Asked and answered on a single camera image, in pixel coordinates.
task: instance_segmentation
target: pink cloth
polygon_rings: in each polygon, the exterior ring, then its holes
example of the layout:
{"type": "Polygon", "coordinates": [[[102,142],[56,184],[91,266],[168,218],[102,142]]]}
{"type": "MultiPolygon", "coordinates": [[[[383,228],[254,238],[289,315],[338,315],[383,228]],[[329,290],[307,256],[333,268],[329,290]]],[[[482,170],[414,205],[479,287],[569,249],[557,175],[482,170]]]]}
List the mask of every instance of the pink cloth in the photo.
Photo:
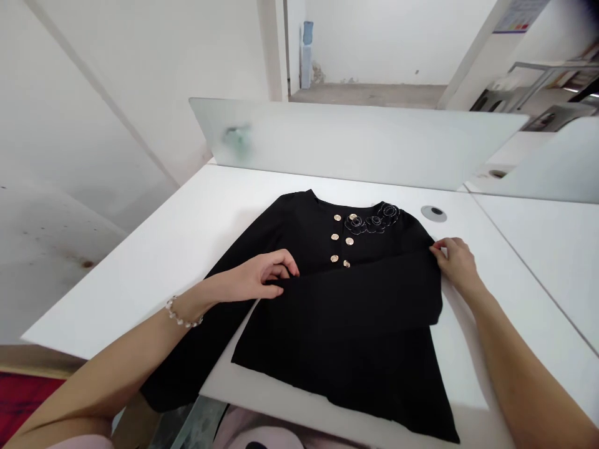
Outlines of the pink cloth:
{"type": "Polygon", "coordinates": [[[79,435],[48,449],[114,449],[112,441],[102,435],[79,435]]]}

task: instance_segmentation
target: black sweater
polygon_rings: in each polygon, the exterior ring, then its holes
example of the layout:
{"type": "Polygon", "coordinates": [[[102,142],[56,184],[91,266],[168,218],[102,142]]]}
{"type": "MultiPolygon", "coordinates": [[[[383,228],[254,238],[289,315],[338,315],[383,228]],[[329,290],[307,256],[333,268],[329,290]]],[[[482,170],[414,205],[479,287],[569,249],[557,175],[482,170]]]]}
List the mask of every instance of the black sweater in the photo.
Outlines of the black sweater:
{"type": "MultiPolygon", "coordinates": [[[[232,362],[459,443],[429,329],[442,308],[432,243],[418,220],[384,202],[337,206],[311,190],[279,197],[207,276],[280,248],[301,273],[275,282],[283,295],[257,305],[232,362]]],[[[195,401],[252,304],[206,313],[142,387],[152,408],[195,401]]]]}

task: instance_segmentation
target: desk hole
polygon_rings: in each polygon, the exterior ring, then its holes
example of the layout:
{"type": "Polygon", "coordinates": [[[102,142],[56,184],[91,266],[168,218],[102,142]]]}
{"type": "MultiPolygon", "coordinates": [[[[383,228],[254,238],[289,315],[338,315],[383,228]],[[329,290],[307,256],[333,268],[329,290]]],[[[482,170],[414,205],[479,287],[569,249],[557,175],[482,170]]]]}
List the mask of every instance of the desk hole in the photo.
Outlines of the desk hole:
{"type": "Polygon", "coordinates": [[[420,212],[422,212],[422,215],[429,220],[436,221],[437,223],[442,223],[447,220],[447,214],[435,206],[423,206],[422,209],[420,209],[420,212]]]}

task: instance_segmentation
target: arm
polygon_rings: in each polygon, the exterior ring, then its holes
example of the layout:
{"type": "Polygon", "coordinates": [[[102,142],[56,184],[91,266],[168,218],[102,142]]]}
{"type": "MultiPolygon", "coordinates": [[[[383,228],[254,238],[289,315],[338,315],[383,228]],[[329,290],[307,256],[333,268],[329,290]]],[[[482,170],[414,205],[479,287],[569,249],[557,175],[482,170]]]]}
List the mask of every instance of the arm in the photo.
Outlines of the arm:
{"type": "Polygon", "coordinates": [[[460,238],[446,238],[431,251],[474,315],[495,394],[516,446],[599,447],[599,430],[520,337],[480,280],[468,245],[460,238]],[[447,248],[447,257],[441,248],[447,248]]]}
{"type": "MultiPolygon", "coordinates": [[[[173,310],[196,321],[218,302],[274,298],[283,289],[267,280],[300,272],[290,253],[261,254],[216,274],[182,294],[173,310]]],[[[6,449],[43,449],[71,437],[110,437],[111,421],[187,333],[162,309],[117,339],[81,367],[50,396],[9,440],[6,449]]]]}

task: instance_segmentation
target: pearl bracelet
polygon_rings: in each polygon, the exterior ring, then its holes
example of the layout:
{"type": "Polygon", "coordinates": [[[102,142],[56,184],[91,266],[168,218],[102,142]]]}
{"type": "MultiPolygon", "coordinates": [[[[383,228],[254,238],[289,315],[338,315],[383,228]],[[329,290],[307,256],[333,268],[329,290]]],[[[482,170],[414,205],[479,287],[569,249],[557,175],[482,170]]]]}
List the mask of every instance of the pearl bracelet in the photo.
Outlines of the pearl bracelet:
{"type": "Polygon", "coordinates": [[[168,317],[169,318],[174,318],[177,321],[177,324],[182,326],[185,325],[185,327],[197,327],[199,326],[202,321],[204,320],[204,315],[202,315],[200,317],[200,319],[196,322],[189,322],[189,321],[184,321],[181,318],[179,318],[179,316],[177,315],[177,313],[175,311],[173,311],[172,307],[173,307],[173,301],[176,300],[178,298],[177,295],[174,295],[171,299],[169,299],[167,301],[167,305],[164,306],[164,308],[166,310],[168,310],[168,317]]]}

